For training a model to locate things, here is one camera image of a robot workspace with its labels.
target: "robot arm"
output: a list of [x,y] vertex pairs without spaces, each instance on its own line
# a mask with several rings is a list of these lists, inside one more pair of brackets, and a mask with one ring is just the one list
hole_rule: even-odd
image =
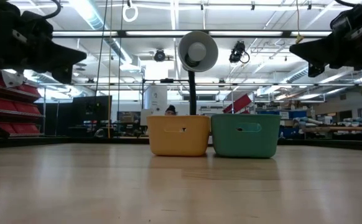
[[0,0],[0,70],[50,72],[59,82],[71,82],[73,65],[87,55],[52,42],[53,27],[46,19],[60,12],[58,1],[52,1],[58,9],[40,16],[29,11],[21,15],[15,5]]
[[343,11],[330,23],[332,33],[320,40],[295,44],[290,52],[308,61],[309,77],[325,71],[325,66],[362,69],[362,5],[337,0],[353,7]]

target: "wooden table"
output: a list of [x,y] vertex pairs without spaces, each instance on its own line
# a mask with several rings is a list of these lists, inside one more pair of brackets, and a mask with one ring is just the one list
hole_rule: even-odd
[[0,223],[362,223],[362,151],[156,157],[147,145],[0,149]]
[[328,126],[328,127],[312,127],[312,128],[301,128],[303,132],[336,132],[336,131],[362,131],[362,127],[341,127],[341,126]]

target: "shelving unit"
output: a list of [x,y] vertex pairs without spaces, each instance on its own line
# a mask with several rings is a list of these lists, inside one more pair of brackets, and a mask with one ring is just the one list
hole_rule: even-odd
[[10,137],[41,136],[36,122],[45,119],[34,101],[40,98],[37,86],[23,84],[14,88],[5,86],[0,72],[0,128]]

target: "person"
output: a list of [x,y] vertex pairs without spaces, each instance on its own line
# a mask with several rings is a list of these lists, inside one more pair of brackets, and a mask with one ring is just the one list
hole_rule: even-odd
[[164,115],[166,115],[166,116],[168,116],[168,115],[177,115],[176,112],[175,112],[175,106],[170,105],[169,108],[167,108]]

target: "yellow bin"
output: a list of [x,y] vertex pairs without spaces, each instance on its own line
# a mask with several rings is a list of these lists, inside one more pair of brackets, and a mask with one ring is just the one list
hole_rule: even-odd
[[157,156],[202,156],[210,132],[207,116],[148,116],[149,144]]

